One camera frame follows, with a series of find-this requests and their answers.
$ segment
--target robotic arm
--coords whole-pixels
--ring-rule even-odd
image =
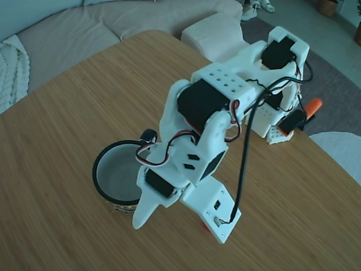
[[[241,132],[256,101],[272,85],[254,115],[252,129],[268,143],[289,140],[278,123],[298,105],[299,84],[281,77],[302,78],[309,46],[281,27],[270,32],[268,42],[249,45],[225,63],[212,63],[180,80],[170,89],[160,121],[161,143],[149,143],[137,152],[141,166],[137,185],[142,196],[133,216],[140,228],[159,206],[180,200],[196,212],[217,241],[224,243],[241,216],[239,209],[229,222],[235,205],[226,187],[212,177],[227,143]],[[226,136],[237,126],[238,134]],[[146,159],[140,157],[149,149]]]

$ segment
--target black rim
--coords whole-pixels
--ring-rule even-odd
[[[139,199],[135,199],[135,200],[118,200],[118,199],[113,199],[111,196],[107,195],[106,193],[104,193],[104,191],[100,188],[99,184],[98,184],[98,179],[96,177],[96,170],[98,168],[99,162],[102,159],[102,157],[112,148],[120,146],[120,145],[125,145],[125,144],[134,144],[134,145],[144,145],[144,142],[139,142],[139,141],[134,141],[134,140],[124,140],[124,141],[119,141],[119,142],[115,142],[111,145],[109,145],[108,147],[106,147],[103,151],[101,151],[101,153],[98,155],[98,157],[95,159],[94,165],[93,165],[93,183],[94,186],[96,188],[96,190],[98,191],[98,193],[100,195],[102,195],[102,197],[104,199],[106,199],[109,202],[115,203],[115,204],[119,204],[119,205],[124,205],[124,206],[131,206],[131,205],[137,205],[139,203]]]

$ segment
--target white 3d-printed robot arm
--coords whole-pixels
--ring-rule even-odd
[[[266,68],[261,62],[265,48],[273,41],[281,42],[285,37],[294,42],[290,51],[295,55],[295,61],[279,69]],[[180,80],[171,87],[160,121],[161,143],[150,147],[147,160],[159,163],[164,160],[167,151],[169,159],[159,167],[144,165],[139,171],[137,185],[142,189],[142,196],[133,217],[136,229],[147,221],[157,206],[169,207],[180,199],[201,217],[219,242],[226,241],[241,213],[237,210],[233,221],[221,223],[229,219],[234,200],[212,174],[228,150],[224,140],[226,131],[235,125],[235,122],[231,122],[234,120],[230,105],[235,100],[239,101],[235,115],[240,123],[264,91],[262,85],[268,86],[284,76],[295,77],[297,69],[303,68],[308,51],[306,43],[283,28],[275,28],[270,32],[267,43],[260,41],[249,45],[225,63],[212,63],[195,72],[191,81]],[[263,103],[258,107],[252,125],[252,129],[261,137],[268,134],[269,143],[292,137],[292,134],[288,137],[275,136],[275,127],[289,114],[290,108],[298,105],[299,89],[296,83],[275,87],[274,94],[283,93],[279,105],[282,110]],[[202,93],[204,100],[201,99],[203,96],[196,97],[199,93]],[[208,104],[215,109],[207,111]],[[189,124],[189,119],[196,121]],[[191,134],[174,138],[183,130],[197,131],[197,141]]]

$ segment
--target white plastic part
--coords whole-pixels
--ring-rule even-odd
[[[293,136],[293,131],[291,131],[288,136],[284,136],[283,133],[281,133],[277,126],[272,126],[267,134],[267,143],[268,144],[275,144],[280,142],[289,141]]]
[[[226,187],[212,176],[204,178],[197,187],[187,188],[180,201],[199,215],[219,243],[227,240],[241,216],[238,209],[232,223],[219,222],[229,221],[235,203]]]
[[[158,144],[155,148],[151,149],[147,160],[158,163],[164,158],[164,154],[164,143]],[[145,175],[148,170],[149,168],[143,165],[138,172],[137,185],[142,189],[142,196],[133,215],[133,227],[135,229],[143,226],[159,205],[167,208],[175,203],[189,184],[189,180],[183,174],[177,173],[178,170],[173,163],[168,162],[162,167],[151,168],[152,171],[175,187],[172,196],[166,198],[146,183]]]
[[[285,29],[277,27],[270,32],[268,43],[259,41],[242,47],[228,61],[212,63],[196,71],[192,75],[191,81],[176,82],[169,91],[160,121],[162,143],[151,148],[151,154],[147,159],[157,163],[162,161],[168,142],[172,137],[179,130],[192,129],[178,112],[177,99],[184,89],[200,79],[213,86],[230,101],[239,100],[240,104],[236,109],[237,119],[241,122],[246,117],[247,122],[249,109],[264,90],[260,84],[269,86],[281,77],[296,77],[297,65],[295,62],[288,63],[282,69],[269,70],[261,61],[264,49],[272,41],[281,41],[284,37],[290,37],[295,42],[291,51],[295,53],[297,64],[302,71],[309,46]],[[258,80],[259,84],[249,80]],[[283,95],[279,108],[274,109],[265,103],[257,108],[253,120],[252,129],[261,137],[267,135],[269,144],[287,141],[293,135],[291,132],[289,136],[285,137],[276,128],[278,122],[298,105],[297,95],[300,94],[298,85],[294,82],[284,84],[285,82],[282,82],[275,86],[275,88],[282,86],[282,89],[274,91],[274,94],[282,92]],[[211,174],[217,169],[228,150],[224,137],[227,129],[231,127],[230,120],[230,112],[227,109],[216,111],[208,118],[198,144],[194,144],[189,135],[179,137],[170,147],[168,163],[157,168],[149,169],[147,166],[140,168],[137,185],[142,189],[142,196],[134,213],[133,227],[136,229],[141,227],[157,206],[169,207],[182,196],[181,201],[201,217],[217,240],[221,243],[226,241],[241,213],[238,210],[237,216],[231,224],[221,223],[219,219],[227,221],[230,218],[234,201],[225,187]],[[209,169],[208,165],[211,165],[213,160],[219,160],[219,162]],[[154,171],[173,185],[171,196],[164,197],[145,181],[148,170]],[[217,201],[220,204],[218,208],[214,208]]]

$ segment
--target shoe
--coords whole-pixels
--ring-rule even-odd
[[[256,17],[257,17],[257,10],[251,4],[245,4],[243,7],[241,21],[249,21],[250,19]]]
[[[269,13],[274,13],[276,11],[275,7],[271,5],[269,0],[261,0],[261,7]]]
[[[256,10],[259,10],[261,8],[261,4],[259,3],[258,0],[250,0],[250,4]]]

